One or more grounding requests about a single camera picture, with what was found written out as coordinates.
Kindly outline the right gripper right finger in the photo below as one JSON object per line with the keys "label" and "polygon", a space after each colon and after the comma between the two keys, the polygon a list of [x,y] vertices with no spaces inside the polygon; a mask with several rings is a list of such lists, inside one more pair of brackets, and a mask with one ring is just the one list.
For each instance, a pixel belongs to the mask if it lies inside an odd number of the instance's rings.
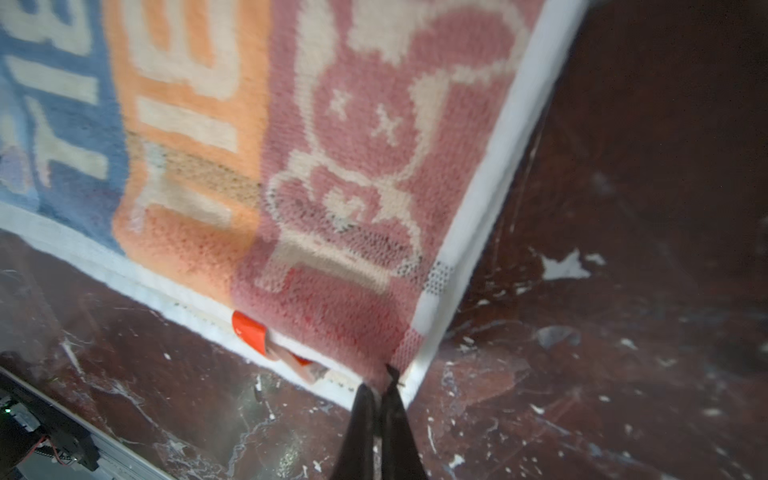
{"label": "right gripper right finger", "polygon": [[384,480],[427,480],[398,385],[399,371],[386,365],[390,383],[381,397],[381,475]]}

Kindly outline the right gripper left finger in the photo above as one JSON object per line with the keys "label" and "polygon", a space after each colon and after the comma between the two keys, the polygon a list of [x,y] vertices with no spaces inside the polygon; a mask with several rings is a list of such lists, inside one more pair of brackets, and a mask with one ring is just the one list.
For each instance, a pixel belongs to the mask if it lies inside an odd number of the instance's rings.
{"label": "right gripper left finger", "polygon": [[376,395],[366,384],[361,384],[330,480],[374,478],[374,438],[378,424]]}

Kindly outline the striped rabbit print towel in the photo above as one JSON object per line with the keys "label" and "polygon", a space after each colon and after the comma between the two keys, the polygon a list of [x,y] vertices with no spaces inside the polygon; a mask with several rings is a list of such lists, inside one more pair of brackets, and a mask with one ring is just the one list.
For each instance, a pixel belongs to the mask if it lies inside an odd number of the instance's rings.
{"label": "striped rabbit print towel", "polygon": [[410,403],[584,1],[5,1],[1,227],[286,380]]}

